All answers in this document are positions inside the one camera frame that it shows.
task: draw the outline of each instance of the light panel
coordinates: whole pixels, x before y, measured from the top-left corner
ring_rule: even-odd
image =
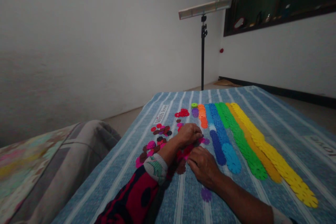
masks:
[[[180,10],[178,15],[181,19],[187,19],[194,16],[204,15],[210,12],[215,12],[223,9],[229,9],[231,7],[232,0],[218,0],[209,2],[202,5],[197,5],[191,8]]]

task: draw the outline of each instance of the window frame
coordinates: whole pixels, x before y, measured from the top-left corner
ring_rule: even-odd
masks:
[[[283,24],[283,23],[293,22],[293,21],[300,20],[300,19],[305,19],[305,18],[310,18],[310,17],[319,16],[319,15],[323,15],[323,14],[328,14],[328,13],[331,13],[331,12],[336,12],[336,2],[334,2],[333,4],[331,4],[329,6],[321,7],[319,9],[314,9],[314,10],[311,10],[311,11],[290,15],[288,17],[283,17],[283,18],[280,18],[280,19],[272,20],[272,21],[269,21],[267,23],[261,23],[259,25],[254,25],[254,26],[251,26],[251,27],[246,27],[246,28],[242,28],[242,29],[235,29],[235,30],[229,31],[230,25],[233,26],[234,22],[236,22],[236,20],[231,20],[232,17],[235,16],[236,9],[237,9],[237,1],[232,0],[231,8],[227,9],[225,11],[224,35],[223,35],[224,37],[232,36],[232,35],[239,34],[239,33],[250,32],[250,31],[253,31],[253,30],[258,30],[258,29],[262,29],[262,28],[266,28],[266,27],[270,27],[270,26],[280,25],[280,24]]]

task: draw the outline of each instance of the white wall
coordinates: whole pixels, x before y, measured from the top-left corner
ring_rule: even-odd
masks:
[[[178,10],[208,1],[0,0],[0,145],[199,86],[201,18]],[[208,15],[205,83],[221,20]]]
[[[222,36],[219,75],[336,98],[336,13]]]

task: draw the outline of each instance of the light stand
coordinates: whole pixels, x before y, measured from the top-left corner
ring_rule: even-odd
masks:
[[[228,9],[228,8],[231,7],[231,3],[232,3],[232,0],[218,0],[218,1],[213,1],[213,2],[206,3],[206,4],[202,4],[202,5],[197,5],[197,6],[194,6],[194,7],[191,7],[191,8],[183,9],[183,10],[180,10],[178,12],[178,16],[179,16],[180,20],[202,15],[202,19],[201,19],[201,22],[202,22],[202,34],[201,34],[201,38],[202,38],[202,82],[201,82],[201,89],[202,89],[202,91],[204,90],[204,39],[208,34],[207,25],[204,24],[204,22],[207,19],[205,14],[211,13],[211,12],[216,12],[216,11],[219,11],[219,10]]]
[[[202,82],[201,82],[201,90],[204,90],[204,42],[205,42],[205,37],[208,35],[207,31],[207,24],[204,24],[206,21],[207,17],[205,15],[202,16],[201,22],[202,22]]]

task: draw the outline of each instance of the blue striped blanket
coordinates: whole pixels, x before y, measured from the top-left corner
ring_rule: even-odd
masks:
[[[188,109],[190,116],[182,123],[200,120],[191,114],[191,104],[237,103],[265,140],[277,149],[290,167],[303,179],[318,199],[317,208],[304,205],[283,180],[258,180],[247,166],[230,129],[227,135],[241,162],[241,171],[231,173],[227,166],[220,169],[245,190],[274,206],[298,223],[336,223],[336,137],[298,111],[255,86],[225,90],[164,92],[144,106],[123,138],[95,168],[78,189],[54,223],[93,223],[106,204],[128,182],[135,172],[136,159],[149,141],[156,140],[152,127],[169,125],[172,137],[177,134],[175,113]],[[211,139],[209,129],[202,129]],[[205,145],[212,154],[213,145]],[[169,186],[161,190],[150,210],[149,221],[157,223],[232,223],[238,222],[229,207],[212,193],[203,200],[203,186],[189,166],[185,173],[175,174]]]

